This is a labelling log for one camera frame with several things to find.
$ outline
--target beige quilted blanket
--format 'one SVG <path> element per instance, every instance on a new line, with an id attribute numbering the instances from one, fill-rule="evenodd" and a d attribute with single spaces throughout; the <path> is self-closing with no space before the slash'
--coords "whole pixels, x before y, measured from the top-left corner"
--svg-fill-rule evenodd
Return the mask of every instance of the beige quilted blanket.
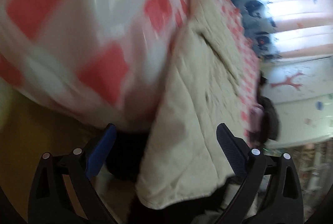
<path id="1" fill-rule="evenodd" d="M 212 0 L 191 0 L 190 10 L 136 185 L 140 201 L 152 209 L 208 196 L 223 185 L 233 172 L 216 127 L 225 123 L 243 136 L 235 42 Z"/>

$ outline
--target blue sticker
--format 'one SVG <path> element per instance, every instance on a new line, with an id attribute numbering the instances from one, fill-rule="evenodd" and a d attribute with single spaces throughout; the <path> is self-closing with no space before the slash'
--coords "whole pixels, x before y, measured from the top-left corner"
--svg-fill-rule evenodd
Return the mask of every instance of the blue sticker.
<path id="1" fill-rule="evenodd" d="M 324 104 L 323 104 L 323 102 L 321 102 L 321 101 L 317 101 L 316 102 L 316 109 L 318 109 L 318 110 L 323 110 L 323 108 L 324 108 Z"/>

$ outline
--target metal rivet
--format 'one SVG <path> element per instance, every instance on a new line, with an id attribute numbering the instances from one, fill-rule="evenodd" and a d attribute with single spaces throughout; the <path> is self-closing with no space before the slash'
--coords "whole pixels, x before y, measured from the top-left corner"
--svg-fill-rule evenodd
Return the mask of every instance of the metal rivet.
<path id="1" fill-rule="evenodd" d="M 48 159 L 50 157 L 50 154 L 49 153 L 45 153 L 43 154 L 43 159 Z"/>
<path id="2" fill-rule="evenodd" d="M 283 157 L 284 157 L 285 159 L 291 159 L 290 154 L 287 154 L 287 153 L 283 154 Z"/>
<path id="3" fill-rule="evenodd" d="M 82 153 L 82 149 L 80 149 L 80 148 L 76 148 L 76 149 L 73 151 L 73 154 L 75 154 L 75 155 L 79 155 L 80 153 Z"/>
<path id="4" fill-rule="evenodd" d="M 252 149 L 251 153 L 254 155 L 259 155 L 260 151 L 258 149 Z"/>

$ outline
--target patterned fabric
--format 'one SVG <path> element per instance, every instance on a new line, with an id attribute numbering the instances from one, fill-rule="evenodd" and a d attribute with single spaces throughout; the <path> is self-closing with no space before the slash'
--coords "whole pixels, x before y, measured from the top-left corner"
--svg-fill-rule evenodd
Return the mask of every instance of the patterned fabric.
<path id="1" fill-rule="evenodd" d="M 214 1 L 243 58 L 240 112 L 248 129 L 258 59 L 239 11 L 230 0 Z M 81 121 L 125 129 L 129 121 L 137 129 L 154 119 L 173 35 L 188 6 L 189 0 L 0 0 L 0 76 Z"/>
<path id="2" fill-rule="evenodd" d="M 231 1 L 243 16 L 245 36 L 263 59 L 332 43 L 333 0 Z"/>

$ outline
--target curtain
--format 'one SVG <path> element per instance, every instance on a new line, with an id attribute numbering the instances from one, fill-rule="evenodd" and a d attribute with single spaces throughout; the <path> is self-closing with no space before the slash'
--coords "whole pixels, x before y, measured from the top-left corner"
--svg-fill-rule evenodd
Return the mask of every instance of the curtain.
<path id="1" fill-rule="evenodd" d="M 232 0 L 258 57 L 333 53 L 333 0 Z"/>

